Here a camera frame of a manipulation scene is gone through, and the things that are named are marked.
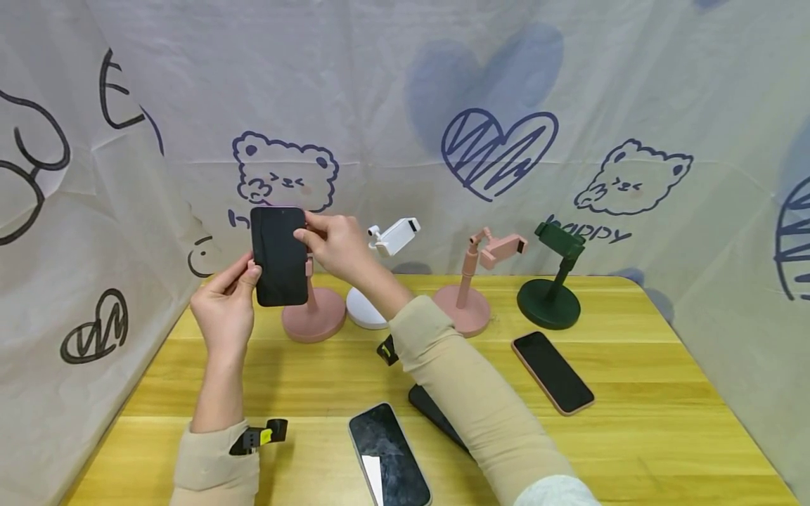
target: wooden table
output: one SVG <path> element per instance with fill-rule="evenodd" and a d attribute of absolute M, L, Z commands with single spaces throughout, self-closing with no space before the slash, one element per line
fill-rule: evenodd
<path fill-rule="evenodd" d="M 402 276 L 432 294 L 458 276 Z M 536 330 L 515 296 L 526 277 L 478 276 L 492 304 L 488 329 L 471 340 L 539 417 L 602 504 L 734 506 L 798 504 L 644 292 L 621 278 L 570 278 L 582 303 L 570 330 L 548 331 L 596 403 L 558 415 L 509 343 Z M 348 289 L 320 274 L 316 286 Z M 475 463 L 407 401 L 413 381 L 385 366 L 385 330 L 349 320 L 332 339 L 289 341 L 277 308 L 257 307 L 245 366 L 245 414 L 254 425 L 289 419 L 288 441 L 262 448 L 256 504 L 372 504 L 347 433 L 351 416 L 388 401 L 400 416 L 433 489 L 433 503 L 496 504 Z M 205 348 L 186 311 L 65 504 L 167 504 L 177 444 L 194 410 Z"/>

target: smartphone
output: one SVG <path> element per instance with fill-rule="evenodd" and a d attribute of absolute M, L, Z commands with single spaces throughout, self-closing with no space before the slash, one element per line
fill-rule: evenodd
<path fill-rule="evenodd" d="M 542 332 L 515 339 L 512 349 L 561 415 L 573 415 L 594 403 L 594 393 Z"/>
<path fill-rule="evenodd" d="M 462 450 L 469 453 L 470 450 L 461 441 L 461 436 L 455 431 L 450 421 L 445 418 L 444 414 L 433 402 L 428 393 L 419 385 L 413 385 L 413 388 L 407 393 L 407 400 L 422 414 L 424 417 L 435 425 L 440 431 L 444 432 L 455 444 L 461 447 Z"/>
<path fill-rule="evenodd" d="M 376 506 L 428 506 L 433 500 L 391 404 L 349 420 L 357 459 Z"/>
<path fill-rule="evenodd" d="M 309 298 L 306 282 L 306 246 L 292 236 L 306 227 L 298 207 L 254 207 L 250 210 L 250 233 L 254 261 L 262 267 L 256 284 L 256 299 L 265 308 L 298 306 Z"/>

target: white backdrop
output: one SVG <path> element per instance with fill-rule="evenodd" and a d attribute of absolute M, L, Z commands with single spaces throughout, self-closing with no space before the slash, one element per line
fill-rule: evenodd
<path fill-rule="evenodd" d="M 62 493 L 250 207 L 296 204 L 416 216 L 405 272 L 457 273 L 484 225 L 584 235 L 575 273 L 641 284 L 810 503 L 809 23 L 803 0 L 5 2 L 0 502 Z"/>

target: white phone stand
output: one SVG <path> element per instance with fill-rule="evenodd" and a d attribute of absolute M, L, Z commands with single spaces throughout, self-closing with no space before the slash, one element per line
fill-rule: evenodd
<path fill-rule="evenodd" d="M 369 227 L 369 236 L 372 237 L 369 248 L 376 249 L 381 257 L 393 257 L 416 237 L 419 230 L 421 226 L 416 218 L 401 218 L 383 233 L 380 233 L 380 228 L 374 225 Z M 346 310 L 349 318 L 364 329 L 379 330 L 388 326 L 386 319 L 360 293 L 360 290 L 354 287 L 346 296 Z"/>

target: dark green phone stand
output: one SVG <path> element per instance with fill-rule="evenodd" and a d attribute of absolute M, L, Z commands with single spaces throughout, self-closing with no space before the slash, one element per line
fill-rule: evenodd
<path fill-rule="evenodd" d="M 568 233 L 554 223 L 541 223 L 535 235 L 540 242 L 562 255 L 554 281 L 532 279 L 520 287 L 518 307 L 523 316 L 539 327 L 568 329 L 577 323 L 581 308 L 577 296 L 563 286 L 565 277 L 585 250 L 585 237 Z"/>

